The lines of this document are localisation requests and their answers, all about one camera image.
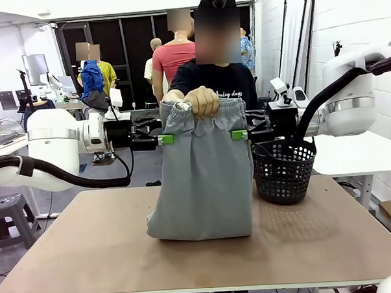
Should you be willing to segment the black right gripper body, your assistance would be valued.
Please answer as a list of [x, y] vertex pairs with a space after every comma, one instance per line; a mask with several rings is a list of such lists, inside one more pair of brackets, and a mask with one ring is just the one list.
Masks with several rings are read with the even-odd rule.
[[285, 107], [269, 103], [265, 121], [267, 123], [265, 140], [290, 137], [296, 132], [299, 123], [298, 108], [295, 103]]

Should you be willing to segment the person's right hand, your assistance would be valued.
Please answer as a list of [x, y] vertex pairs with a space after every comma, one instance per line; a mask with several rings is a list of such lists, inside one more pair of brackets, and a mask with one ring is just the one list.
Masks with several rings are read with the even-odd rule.
[[184, 97], [184, 101], [192, 105], [193, 114], [198, 119], [214, 117], [220, 104], [219, 96], [212, 89], [205, 86], [190, 91]]

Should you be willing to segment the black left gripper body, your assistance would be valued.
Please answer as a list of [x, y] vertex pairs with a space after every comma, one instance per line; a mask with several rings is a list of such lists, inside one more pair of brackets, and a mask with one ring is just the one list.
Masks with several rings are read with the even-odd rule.
[[135, 133], [135, 119], [104, 121], [103, 128], [106, 144], [112, 145], [114, 150], [125, 148], [131, 148], [133, 151], [140, 150]]

